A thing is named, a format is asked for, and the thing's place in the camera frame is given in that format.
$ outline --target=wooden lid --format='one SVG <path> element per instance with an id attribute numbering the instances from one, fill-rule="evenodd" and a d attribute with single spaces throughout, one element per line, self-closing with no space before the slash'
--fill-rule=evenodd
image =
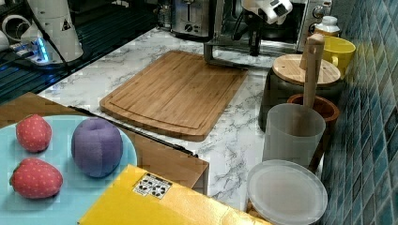
<path id="1" fill-rule="evenodd" d="M 304 85 L 305 70 L 299 65 L 301 54 L 286 54 L 275 59 L 272 70 L 284 81 Z M 323 60 L 319 70 L 318 86 L 329 86 L 340 79 L 340 71 L 332 63 Z"/>

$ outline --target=wooden pestle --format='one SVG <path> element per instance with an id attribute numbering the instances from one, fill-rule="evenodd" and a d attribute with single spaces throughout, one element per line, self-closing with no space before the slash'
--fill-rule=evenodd
<path id="1" fill-rule="evenodd" d="M 310 109 L 314 105 L 324 46 L 325 40 L 322 35 L 314 34 L 308 37 L 299 65 L 300 68 L 305 69 L 303 105 Z"/>
<path id="2" fill-rule="evenodd" d="M 305 70 L 303 105 L 309 109 L 312 109 L 314 105 L 324 46 L 325 40 L 322 35 L 314 34 L 307 37 L 304 52 L 301 56 L 299 67 Z M 302 136 L 305 133 L 305 126 L 302 123 L 305 123 L 306 119 L 308 118 L 304 118 L 303 114 L 294 116 L 290 127 L 292 135 Z"/>

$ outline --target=plastic container lid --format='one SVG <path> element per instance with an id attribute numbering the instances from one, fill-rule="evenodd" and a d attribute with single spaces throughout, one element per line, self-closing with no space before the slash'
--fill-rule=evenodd
<path id="1" fill-rule="evenodd" d="M 337 18 L 332 16 L 324 16 L 322 18 L 322 23 L 326 25 L 335 25 L 337 24 Z"/>
<path id="2" fill-rule="evenodd" d="M 320 180 L 296 163 L 268 160 L 248 176 L 248 194 L 254 208 L 275 224 L 311 224 L 325 213 L 328 194 Z"/>

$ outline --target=white marble surface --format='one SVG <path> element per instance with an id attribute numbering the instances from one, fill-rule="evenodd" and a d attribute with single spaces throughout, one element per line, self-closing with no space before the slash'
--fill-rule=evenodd
<path id="1" fill-rule="evenodd" d="M 153 29 L 39 95 L 110 118 L 100 111 L 100 100 L 170 50 L 203 53 L 203 44 Z M 268 68 L 273 62 L 271 57 L 251 57 L 237 52 L 216 51 L 214 55 Z M 143 130 L 167 142 L 183 145 L 208 161 L 208 195 L 240 210 L 246 207 L 247 173 L 262 157 L 264 133 L 258 127 L 257 115 L 266 74 L 266 70 L 249 71 L 249 76 L 202 142 L 181 141 Z"/>

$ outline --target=red strawberry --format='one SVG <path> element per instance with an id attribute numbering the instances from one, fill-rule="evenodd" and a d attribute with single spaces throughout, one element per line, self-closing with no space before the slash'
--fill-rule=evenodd
<path id="1" fill-rule="evenodd" d="M 63 181 L 61 172 L 35 157 L 22 160 L 9 178 L 9 184 L 14 190 L 28 199 L 42 199 L 55 195 Z"/>
<path id="2" fill-rule="evenodd" d="M 52 136 L 50 125 L 39 115 L 30 115 L 17 124 L 17 140 L 29 152 L 45 150 Z"/>

